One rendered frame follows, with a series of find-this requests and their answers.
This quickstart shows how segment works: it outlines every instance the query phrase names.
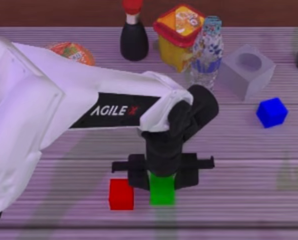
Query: black bottle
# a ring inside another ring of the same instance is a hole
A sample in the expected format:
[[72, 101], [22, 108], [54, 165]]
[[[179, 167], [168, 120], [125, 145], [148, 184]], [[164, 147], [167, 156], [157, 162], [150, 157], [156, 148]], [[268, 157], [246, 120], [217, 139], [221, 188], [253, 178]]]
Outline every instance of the black bottle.
[[143, 0], [123, 0], [127, 15], [120, 38], [120, 52], [129, 61], [140, 61], [149, 52], [149, 41], [139, 19]]

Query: red lid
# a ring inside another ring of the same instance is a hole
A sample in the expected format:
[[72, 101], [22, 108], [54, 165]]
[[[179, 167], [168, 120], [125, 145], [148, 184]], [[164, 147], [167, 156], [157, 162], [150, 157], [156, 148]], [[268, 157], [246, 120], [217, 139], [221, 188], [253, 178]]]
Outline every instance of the red lid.
[[[169, 10], [168, 12], [162, 14], [159, 16], [159, 18], [163, 18], [166, 15], [170, 14], [171, 12], [174, 12], [177, 8], [184, 6], [190, 9], [191, 11], [197, 13], [198, 15], [205, 18], [204, 14], [199, 12], [198, 10], [194, 9], [193, 7], [186, 5], [186, 4], [179, 4]], [[189, 48], [194, 44], [195, 38], [197, 37], [198, 33], [200, 32], [202, 26], [195, 29], [192, 33], [190, 33], [187, 36], [182, 36], [181, 34], [177, 33], [175, 30], [169, 28], [168, 26], [164, 25], [162, 22], [155, 21], [153, 23], [153, 29], [156, 31], [159, 35], [161, 35], [163, 38], [165, 38], [167, 41], [173, 43], [174, 45], [181, 47], [181, 48]]]
[[127, 14], [136, 15], [141, 11], [143, 0], [123, 0], [122, 5]]

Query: gray box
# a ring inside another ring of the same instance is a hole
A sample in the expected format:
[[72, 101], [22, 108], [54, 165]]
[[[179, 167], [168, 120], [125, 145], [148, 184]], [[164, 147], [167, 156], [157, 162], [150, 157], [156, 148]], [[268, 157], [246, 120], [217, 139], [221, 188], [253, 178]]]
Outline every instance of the gray box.
[[275, 66], [272, 60], [247, 44], [222, 59], [216, 82], [246, 100], [269, 84]]

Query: table surface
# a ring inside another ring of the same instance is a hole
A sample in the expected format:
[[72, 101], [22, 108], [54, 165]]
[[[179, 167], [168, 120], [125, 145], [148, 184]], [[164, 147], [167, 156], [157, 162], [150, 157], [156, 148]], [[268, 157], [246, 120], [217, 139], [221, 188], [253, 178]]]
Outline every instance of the table surface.
[[[120, 55], [120, 32], [0, 27], [0, 35], [14, 42], [80, 43], [99, 67], [156, 71], [188, 87], [185, 74], [161, 62], [152, 28], [149, 55], [137, 63]], [[110, 211], [109, 179], [125, 177], [110, 172], [111, 162], [144, 153], [144, 140], [134, 129], [69, 131], [43, 151], [25, 192], [3, 213], [0, 240], [298, 240], [298, 28], [225, 27], [223, 36], [225, 54], [247, 43], [277, 67], [271, 83], [245, 102], [216, 84], [219, 115], [184, 147], [215, 157], [216, 168], [200, 171], [198, 186], [177, 191], [177, 204], [169, 208], [152, 208], [149, 193], [136, 189], [134, 211]], [[289, 115], [283, 125], [264, 129], [255, 111], [273, 97], [281, 98]]]

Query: red bottle cap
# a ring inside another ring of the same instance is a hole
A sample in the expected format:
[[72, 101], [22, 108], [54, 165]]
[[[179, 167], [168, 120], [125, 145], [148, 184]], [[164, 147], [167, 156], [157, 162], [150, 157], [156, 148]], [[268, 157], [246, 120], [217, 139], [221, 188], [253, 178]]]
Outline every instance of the red bottle cap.
[[122, 5], [127, 14], [136, 15], [141, 11], [143, 0], [123, 0]]

